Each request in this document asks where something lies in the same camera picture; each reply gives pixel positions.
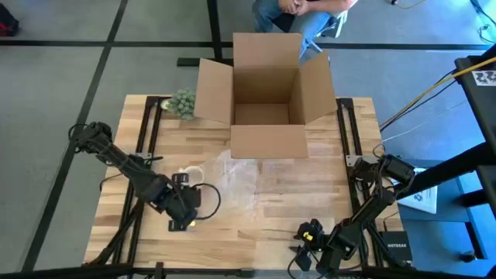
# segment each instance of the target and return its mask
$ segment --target box flap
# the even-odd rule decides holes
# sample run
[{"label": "box flap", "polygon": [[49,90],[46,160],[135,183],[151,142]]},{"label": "box flap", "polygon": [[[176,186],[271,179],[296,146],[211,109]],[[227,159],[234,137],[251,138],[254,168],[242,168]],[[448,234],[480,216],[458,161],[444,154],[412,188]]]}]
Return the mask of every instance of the box flap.
[{"label": "box flap", "polygon": [[298,67],[298,33],[234,33],[234,67]]},{"label": "box flap", "polygon": [[282,159],[308,157],[303,125],[233,125],[231,157]]},{"label": "box flap", "polygon": [[200,59],[195,116],[230,124],[233,110],[232,82],[231,66]]},{"label": "box flap", "polygon": [[298,78],[306,124],[337,110],[326,51],[303,64]]}]

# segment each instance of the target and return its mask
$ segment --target person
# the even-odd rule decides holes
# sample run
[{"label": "person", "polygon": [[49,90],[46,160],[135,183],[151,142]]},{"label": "person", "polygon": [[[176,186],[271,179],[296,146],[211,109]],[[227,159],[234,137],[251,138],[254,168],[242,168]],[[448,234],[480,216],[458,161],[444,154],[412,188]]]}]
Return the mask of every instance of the person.
[{"label": "person", "polygon": [[347,11],[356,2],[357,0],[256,0],[253,3],[255,31],[271,32],[272,20],[283,12],[295,15],[289,32],[302,35],[301,57],[313,38],[326,27],[329,20],[334,15]]}]

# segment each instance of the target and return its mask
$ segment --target butcher block tabletop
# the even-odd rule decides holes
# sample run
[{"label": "butcher block tabletop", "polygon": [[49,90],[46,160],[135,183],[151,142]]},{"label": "butcher block tabletop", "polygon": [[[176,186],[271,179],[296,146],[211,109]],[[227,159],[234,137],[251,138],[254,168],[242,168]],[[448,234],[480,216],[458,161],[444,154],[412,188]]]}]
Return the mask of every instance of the butcher block tabletop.
[{"label": "butcher block tabletop", "polygon": [[[136,149],[146,97],[126,97],[119,127],[113,131],[115,145],[126,153]],[[353,103],[364,155],[372,155],[372,149],[381,142],[374,103],[372,98],[353,98]],[[153,110],[147,137],[151,134]],[[344,110],[348,142],[352,143],[348,113]],[[306,137],[306,159],[234,160],[229,153],[228,125],[205,119],[181,121],[163,113],[154,156],[164,158],[153,162],[153,170],[170,177],[180,168],[200,166],[205,182],[216,184],[221,191],[222,204],[216,215],[197,221],[186,232],[168,232],[170,218],[145,207],[134,266],[155,267],[156,262],[164,262],[169,268],[285,270],[295,256],[288,247],[298,245],[293,235],[301,223],[317,218],[330,233],[336,223],[352,215],[336,114],[308,124]],[[106,177],[118,173],[110,167]],[[127,187],[124,176],[103,184],[85,262],[97,257],[118,230]],[[201,195],[198,214],[208,215],[216,206],[217,195],[209,188],[203,188]],[[395,203],[381,213],[376,219],[379,231],[383,230],[383,219],[397,211]],[[399,214],[386,222],[389,230],[403,230]],[[125,239],[121,262],[127,259],[130,235]],[[368,261],[374,265],[367,233],[366,238],[370,247]],[[341,267],[359,263],[356,253]]]}]

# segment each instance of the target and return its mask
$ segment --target blue jeans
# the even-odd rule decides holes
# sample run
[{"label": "blue jeans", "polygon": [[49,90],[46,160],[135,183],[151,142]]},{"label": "blue jeans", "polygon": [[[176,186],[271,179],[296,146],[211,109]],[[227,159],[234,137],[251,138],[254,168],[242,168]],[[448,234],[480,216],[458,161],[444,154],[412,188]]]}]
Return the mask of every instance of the blue jeans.
[{"label": "blue jeans", "polygon": [[[253,3],[255,31],[261,33],[271,32],[273,27],[272,20],[282,13],[278,0],[256,0]],[[310,46],[313,38],[326,27],[330,19],[331,15],[327,12],[307,12],[304,15],[295,16],[289,32],[300,33],[303,36],[300,57]]]}]

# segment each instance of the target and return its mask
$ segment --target hand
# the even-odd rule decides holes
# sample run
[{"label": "hand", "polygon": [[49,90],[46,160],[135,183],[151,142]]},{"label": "hand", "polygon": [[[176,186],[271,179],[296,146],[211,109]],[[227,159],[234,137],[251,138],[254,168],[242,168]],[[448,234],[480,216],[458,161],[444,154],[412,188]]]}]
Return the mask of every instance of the hand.
[{"label": "hand", "polygon": [[306,0],[294,0],[296,4],[296,13],[294,15],[301,16],[310,11],[310,6]]},{"label": "hand", "polygon": [[294,0],[279,0],[279,8],[285,13],[294,15],[297,7]]}]

